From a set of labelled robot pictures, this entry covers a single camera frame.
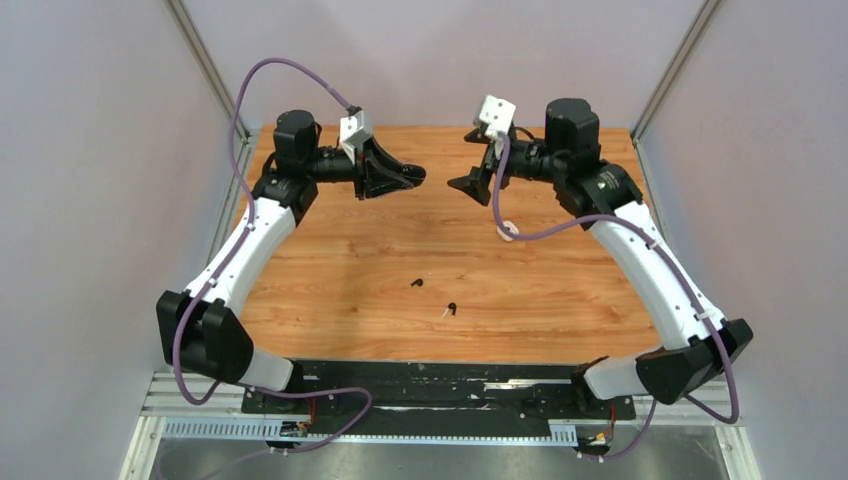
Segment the black earbud charging case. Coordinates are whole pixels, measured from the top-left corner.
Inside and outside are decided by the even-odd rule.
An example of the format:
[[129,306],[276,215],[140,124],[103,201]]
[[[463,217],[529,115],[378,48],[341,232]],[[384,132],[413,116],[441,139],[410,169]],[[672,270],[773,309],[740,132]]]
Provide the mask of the black earbud charging case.
[[406,181],[413,185],[421,185],[426,179],[426,169],[419,165],[404,164],[401,169],[401,174]]

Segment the white earbud charging case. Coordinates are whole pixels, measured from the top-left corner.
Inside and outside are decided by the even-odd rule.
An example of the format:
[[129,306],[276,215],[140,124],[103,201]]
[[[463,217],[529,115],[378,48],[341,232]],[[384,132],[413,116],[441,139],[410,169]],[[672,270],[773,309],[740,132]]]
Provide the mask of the white earbud charging case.
[[518,227],[510,221],[505,221],[501,225],[497,225],[496,231],[505,242],[512,242],[520,236]]

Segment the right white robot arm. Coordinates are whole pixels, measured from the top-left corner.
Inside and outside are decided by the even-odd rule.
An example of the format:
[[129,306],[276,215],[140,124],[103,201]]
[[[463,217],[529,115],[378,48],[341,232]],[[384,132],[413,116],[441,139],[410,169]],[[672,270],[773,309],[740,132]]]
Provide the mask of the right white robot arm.
[[652,350],[580,366],[570,392],[575,411],[596,417],[611,398],[630,395],[671,405],[717,376],[730,376],[733,361],[752,341],[750,326],[727,318],[675,257],[635,180],[603,157],[600,121],[590,104],[551,101],[543,136],[528,140],[517,136],[515,111],[506,99],[484,97],[468,135],[486,145],[483,159],[450,186],[490,207],[502,236],[525,240],[507,225],[501,193],[514,178],[550,184],[570,225],[587,231],[622,270],[659,338]]

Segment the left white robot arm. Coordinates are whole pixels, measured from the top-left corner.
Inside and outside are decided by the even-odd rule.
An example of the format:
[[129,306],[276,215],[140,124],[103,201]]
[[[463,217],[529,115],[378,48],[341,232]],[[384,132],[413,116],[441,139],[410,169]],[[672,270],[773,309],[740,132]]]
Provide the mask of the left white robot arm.
[[339,143],[322,146],[321,126],[306,110],[282,113],[274,150],[249,191],[238,225],[210,264],[181,291],[165,291],[156,315],[167,364],[227,384],[268,390],[283,413],[298,411],[306,386],[297,364],[261,350],[239,320],[247,297],[278,246],[300,225],[321,183],[350,183],[357,199],[411,190],[423,167],[383,149],[360,108],[340,120]]

